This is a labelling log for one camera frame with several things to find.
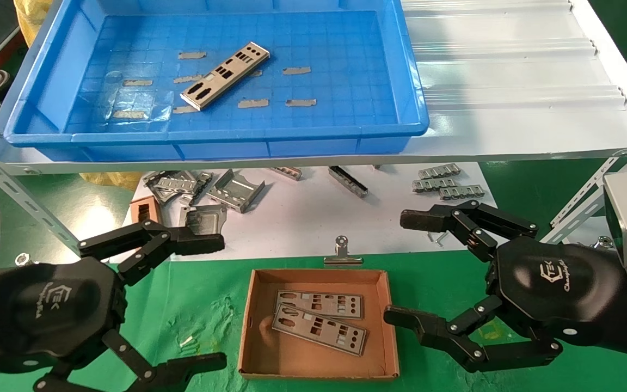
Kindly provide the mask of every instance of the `yellow bag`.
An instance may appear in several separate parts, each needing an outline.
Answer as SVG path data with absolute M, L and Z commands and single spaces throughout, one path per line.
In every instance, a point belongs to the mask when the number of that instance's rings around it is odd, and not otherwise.
M 47 11 L 53 0 L 14 0 L 18 24 L 28 47 L 33 43 L 45 20 Z M 119 186 L 130 191 L 137 189 L 142 174 L 138 172 L 111 172 L 111 173 L 80 173 L 85 181 L 97 185 Z

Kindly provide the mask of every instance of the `blue plastic tray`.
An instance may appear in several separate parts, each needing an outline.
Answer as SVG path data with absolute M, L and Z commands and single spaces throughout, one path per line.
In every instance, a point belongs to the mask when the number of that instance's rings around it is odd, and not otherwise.
M 55 161 L 394 154 L 429 124 L 400 0 L 62 0 L 48 17 L 0 115 L 7 141 Z M 206 74 L 249 40 L 271 52 L 263 75 L 202 112 L 173 112 L 193 83 L 176 78 Z M 244 99 L 269 105 L 238 108 Z

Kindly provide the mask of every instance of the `metal shelf frame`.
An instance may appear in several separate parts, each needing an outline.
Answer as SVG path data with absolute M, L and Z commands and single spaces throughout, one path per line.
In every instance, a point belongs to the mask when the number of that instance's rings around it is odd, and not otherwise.
M 29 69 L 57 17 L 50 8 L 24 60 Z M 403 0 L 431 127 L 393 156 L 324 156 L 142 163 L 52 162 L 2 135 L 17 102 L 0 110 L 0 188 L 70 249 L 77 239 L 15 176 L 274 166 L 353 166 L 610 158 L 553 221 L 559 241 L 599 206 L 616 159 L 627 157 L 627 63 L 587 0 Z M 20 86 L 20 73 L 12 89 Z

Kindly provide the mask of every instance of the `metal bracket part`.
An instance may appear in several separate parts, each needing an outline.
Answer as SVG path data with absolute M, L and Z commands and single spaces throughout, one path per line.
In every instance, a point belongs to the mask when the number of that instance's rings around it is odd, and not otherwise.
M 181 93 L 181 98 L 195 109 L 202 110 L 231 86 L 246 77 L 269 57 L 265 48 L 249 42 L 216 69 Z
M 369 189 L 367 189 L 366 186 L 357 181 L 355 177 L 350 176 L 350 174 L 343 170 L 342 167 L 329 166 L 328 174 L 330 174 L 334 179 L 336 179 L 336 181 L 342 184 L 342 186 L 347 188 L 350 192 L 356 194 L 358 198 L 363 199 L 369 194 Z
M 293 179 L 294 181 L 299 181 L 302 178 L 302 171 L 301 169 L 298 169 L 297 167 L 287 167 L 287 166 L 268 167 L 268 169 L 274 172 L 277 172 L 279 174 L 282 174 L 283 176 L 289 179 Z
M 440 199 L 442 200 L 482 198 L 483 196 L 485 196 L 485 191 L 480 185 L 453 186 L 440 189 Z
M 366 330 L 307 310 L 281 304 L 272 329 L 361 357 Z
M 422 179 L 413 181 L 413 192 L 425 193 L 456 186 L 456 182 L 452 179 Z
M 181 208 L 179 226 L 186 226 L 196 235 L 221 234 L 226 222 L 226 206 L 185 206 Z
M 348 238 L 346 236 L 338 236 L 335 239 L 335 256 L 323 258 L 323 264 L 329 266 L 361 265 L 363 262 L 363 258 L 352 258 L 348 255 Z
M 449 176 L 456 176 L 461 173 L 461 169 L 455 164 L 444 164 L 443 166 L 430 167 L 417 172 L 420 179 L 441 179 Z
M 207 194 L 212 200 L 244 213 L 265 186 L 264 181 L 258 186 L 249 183 L 242 175 L 229 169 L 223 176 L 219 177 L 217 183 L 207 191 Z
M 297 292 L 277 290 L 275 312 L 280 303 L 299 309 L 308 309 L 319 315 L 337 319 L 361 320 L 364 318 L 364 303 L 361 295 L 326 292 Z

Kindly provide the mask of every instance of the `brown cardboard tray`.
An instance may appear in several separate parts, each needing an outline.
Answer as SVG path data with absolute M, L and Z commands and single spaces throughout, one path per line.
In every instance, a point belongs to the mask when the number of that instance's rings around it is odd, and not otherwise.
M 273 330 L 272 309 L 277 290 L 363 295 L 364 319 L 344 320 L 368 331 L 361 357 Z M 246 379 L 396 379 L 399 373 L 396 332 L 382 320 L 384 309 L 390 304 L 385 271 L 253 270 L 243 318 L 239 372 Z

